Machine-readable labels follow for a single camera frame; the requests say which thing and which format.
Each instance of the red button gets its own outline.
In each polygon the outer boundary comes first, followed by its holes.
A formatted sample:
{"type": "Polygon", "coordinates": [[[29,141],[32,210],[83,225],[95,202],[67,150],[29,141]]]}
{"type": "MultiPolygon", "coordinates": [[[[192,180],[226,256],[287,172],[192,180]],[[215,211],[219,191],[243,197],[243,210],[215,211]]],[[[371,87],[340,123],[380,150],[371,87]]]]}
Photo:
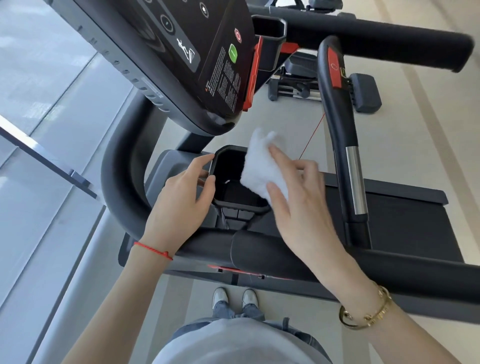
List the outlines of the red button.
{"type": "Polygon", "coordinates": [[[330,78],[332,79],[332,86],[336,88],[342,88],[342,75],[340,74],[338,55],[330,47],[328,48],[328,64],[330,68],[330,78]]]}

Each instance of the green button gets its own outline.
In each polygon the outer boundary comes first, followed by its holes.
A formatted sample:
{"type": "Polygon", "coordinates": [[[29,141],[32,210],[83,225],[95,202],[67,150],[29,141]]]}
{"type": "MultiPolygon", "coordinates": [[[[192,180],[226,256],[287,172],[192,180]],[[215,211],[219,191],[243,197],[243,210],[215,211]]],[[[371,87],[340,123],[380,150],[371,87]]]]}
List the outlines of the green button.
{"type": "Polygon", "coordinates": [[[237,63],[237,49],[233,44],[230,44],[230,48],[228,49],[228,55],[230,56],[230,59],[232,60],[233,63],[237,63]]]}

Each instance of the white shirt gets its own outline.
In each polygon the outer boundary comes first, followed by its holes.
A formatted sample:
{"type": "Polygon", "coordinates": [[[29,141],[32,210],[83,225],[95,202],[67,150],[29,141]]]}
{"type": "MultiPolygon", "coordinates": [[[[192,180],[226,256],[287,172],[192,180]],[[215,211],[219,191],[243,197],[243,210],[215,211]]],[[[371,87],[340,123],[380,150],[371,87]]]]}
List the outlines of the white shirt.
{"type": "Polygon", "coordinates": [[[288,332],[251,318],[220,319],[168,343],[153,364],[330,364],[288,332]]]}

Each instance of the white towel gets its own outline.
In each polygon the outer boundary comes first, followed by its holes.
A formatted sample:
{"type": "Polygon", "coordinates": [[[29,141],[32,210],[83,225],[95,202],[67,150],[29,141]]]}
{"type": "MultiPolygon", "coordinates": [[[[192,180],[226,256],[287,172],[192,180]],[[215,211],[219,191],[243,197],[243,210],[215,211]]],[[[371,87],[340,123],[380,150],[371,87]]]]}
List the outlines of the white towel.
{"type": "Polygon", "coordinates": [[[280,168],[272,158],[268,146],[275,144],[282,149],[283,140],[275,132],[264,135],[258,128],[252,134],[248,152],[245,156],[245,166],[241,174],[240,183],[263,197],[271,205],[270,195],[267,191],[267,183],[275,183],[288,201],[287,184],[282,176],[280,168]]]}

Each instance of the white shoe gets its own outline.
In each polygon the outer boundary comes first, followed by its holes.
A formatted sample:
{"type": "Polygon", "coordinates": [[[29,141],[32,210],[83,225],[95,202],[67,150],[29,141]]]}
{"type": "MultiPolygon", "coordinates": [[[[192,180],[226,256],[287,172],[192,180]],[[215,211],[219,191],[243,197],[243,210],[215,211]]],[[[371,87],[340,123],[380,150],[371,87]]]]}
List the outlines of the white shoe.
{"type": "Polygon", "coordinates": [[[212,309],[214,309],[216,303],[220,301],[228,303],[227,291],[222,287],[218,287],[215,292],[213,292],[212,309]]]}
{"type": "Polygon", "coordinates": [[[241,300],[241,307],[245,308],[246,305],[251,304],[251,303],[254,304],[255,307],[258,308],[257,294],[255,293],[254,290],[248,289],[243,293],[243,298],[241,300]]]}

